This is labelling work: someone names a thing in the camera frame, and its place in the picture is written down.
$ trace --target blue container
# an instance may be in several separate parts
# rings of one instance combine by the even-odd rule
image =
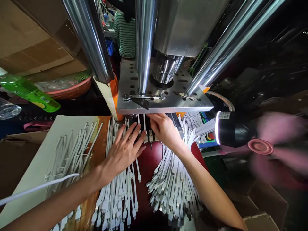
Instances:
[[[106,40],[107,48],[109,55],[112,56],[113,54],[113,42],[111,40]]]

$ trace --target wrench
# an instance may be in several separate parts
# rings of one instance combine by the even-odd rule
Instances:
[[[130,95],[130,94],[124,94],[122,97],[123,97],[124,101],[129,101],[131,99],[150,99],[150,98],[164,99],[164,98],[166,98],[166,95],[164,93],[160,93],[159,95]]]

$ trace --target metal column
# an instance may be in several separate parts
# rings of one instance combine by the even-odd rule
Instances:
[[[221,64],[221,61],[226,58],[230,61],[284,1],[285,0],[275,0],[255,23],[251,23],[251,21],[256,16],[257,10],[260,9],[265,0],[245,1],[217,42],[208,59],[190,82],[185,93],[191,95],[199,84],[203,84],[204,86],[211,84],[220,73],[217,70],[222,71],[228,64],[223,62],[224,66],[220,66],[218,63]]]
[[[135,0],[135,25],[136,25],[136,69],[139,68],[139,48],[140,48],[140,21],[141,21],[141,0]]]
[[[141,33],[139,41],[138,92],[145,94],[151,60],[151,50],[154,37],[157,0],[140,0],[141,4]]]
[[[101,20],[94,0],[62,0],[90,66],[101,83],[114,79]]]

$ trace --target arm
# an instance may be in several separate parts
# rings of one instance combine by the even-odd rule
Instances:
[[[164,113],[148,114],[151,128],[166,146],[181,160],[198,194],[210,213],[224,224],[246,231],[247,227],[228,196],[191,153],[177,134],[171,119]]]
[[[123,139],[121,137],[125,126],[119,129],[117,138],[110,148],[108,156],[89,174],[21,215],[2,228],[1,231],[50,231],[63,217],[75,210],[93,193],[111,182],[112,179],[124,171],[142,153],[145,147],[141,148],[141,145],[144,142],[146,133],[143,131],[138,141],[134,144],[141,125],[137,125],[132,133],[135,127],[136,123],[133,123]]]

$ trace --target metal cylinder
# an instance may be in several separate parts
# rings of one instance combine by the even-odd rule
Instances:
[[[255,35],[255,33],[262,27],[262,25],[273,15],[273,13],[285,2],[286,0],[275,0],[271,6],[269,6],[263,15],[257,20],[252,28],[241,38],[239,43],[235,44],[229,52],[227,52],[214,66],[214,68],[208,74],[207,79],[215,79],[224,70],[224,68],[231,62],[236,54],[243,48],[243,46]]]
[[[250,23],[255,17],[257,10],[265,0],[245,0],[241,8],[238,10],[232,21],[218,40],[217,44],[213,48],[209,57],[205,60],[200,70],[197,72],[193,80],[190,82],[186,89],[186,94],[191,95],[197,86],[201,83],[210,84],[214,81],[214,78],[207,78],[207,75],[222,57],[224,53],[230,48],[230,46],[236,41],[236,39],[247,28],[247,24]]]
[[[157,0],[141,0],[141,34],[139,36],[138,92],[145,94],[151,60]]]
[[[159,83],[169,83],[179,70],[183,58],[184,56],[164,55],[157,52],[153,78]]]
[[[110,57],[94,0],[62,0],[89,64],[101,83],[114,79]]]
[[[135,66],[139,67],[139,40],[140,40],[140,20],[141,20],[141,0],[135,0],[135,25],[136,25],[136,61]]]

